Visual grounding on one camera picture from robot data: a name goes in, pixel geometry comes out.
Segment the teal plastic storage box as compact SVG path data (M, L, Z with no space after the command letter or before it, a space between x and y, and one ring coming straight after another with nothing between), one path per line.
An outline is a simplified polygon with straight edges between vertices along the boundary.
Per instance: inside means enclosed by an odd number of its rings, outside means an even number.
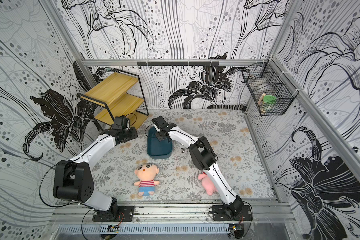
M167 159L172 155L173 143L168 140L159 141L155 135L155 127L148 130L147 154L153 160Z

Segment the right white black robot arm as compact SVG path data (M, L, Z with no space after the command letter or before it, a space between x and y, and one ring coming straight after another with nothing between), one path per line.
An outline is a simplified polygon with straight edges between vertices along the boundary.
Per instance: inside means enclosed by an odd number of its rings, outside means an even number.
M216 187L227 217L231 220L239 217L244 207L244 202L231 188L218 166L218 156L206 137L195 137L186 133L174 123L168 123L162 116L152 119L157 133L156 138L172 140L188 148L193 164L198 170L203 171Z

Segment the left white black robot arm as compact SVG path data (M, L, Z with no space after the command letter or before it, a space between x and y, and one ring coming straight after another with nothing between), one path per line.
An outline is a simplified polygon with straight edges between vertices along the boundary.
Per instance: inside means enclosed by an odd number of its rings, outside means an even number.
M138 137L126 116L116 117L110 129L101 132L85 150L55 170L53 195L56 199L76 201L98 211L109 211L116 201L95 188L92 171L101 158L115 146Z

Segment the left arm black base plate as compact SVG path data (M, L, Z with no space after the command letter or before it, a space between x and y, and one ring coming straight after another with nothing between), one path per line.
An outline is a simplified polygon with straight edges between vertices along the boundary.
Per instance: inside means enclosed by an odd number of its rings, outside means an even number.
M134 206L112 206L108 211L95 210L93 222L132 222Z

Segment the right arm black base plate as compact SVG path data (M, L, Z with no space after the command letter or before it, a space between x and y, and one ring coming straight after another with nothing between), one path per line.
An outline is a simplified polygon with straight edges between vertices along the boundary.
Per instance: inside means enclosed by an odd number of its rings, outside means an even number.
M253 212L250 205L244 205L241 212L233 218L230 218L226 213L226 207L223 205L212 205L209 208L209 213L212 214L215 222L224 221L244 221L249 222L253 220Z

